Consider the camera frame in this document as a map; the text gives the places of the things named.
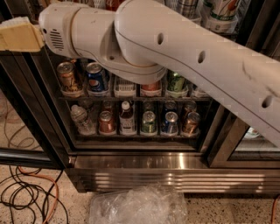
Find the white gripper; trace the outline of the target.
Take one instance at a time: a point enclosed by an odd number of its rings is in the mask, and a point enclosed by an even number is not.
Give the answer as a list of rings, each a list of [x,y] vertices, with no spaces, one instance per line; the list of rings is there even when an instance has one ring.
[[[85,5],[73,2],[51,3],[39,14],[39,27],[28,17],[14,17],[0,24],[0,51],[39,52],[45,43],[55,54],[78,59],[76,49],[78,33],[77,14]]]

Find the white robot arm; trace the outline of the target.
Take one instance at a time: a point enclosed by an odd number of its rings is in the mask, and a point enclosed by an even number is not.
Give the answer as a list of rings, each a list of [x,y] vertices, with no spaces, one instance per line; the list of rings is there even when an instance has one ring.
[[[43,46],[95,60],[128,81],[150,84],[168,68],[202,88],[280,146],[280,62],[223,38],[155,0],[125,0],[116,11],[56,2],[39,15],[3,21],[1,48]]]

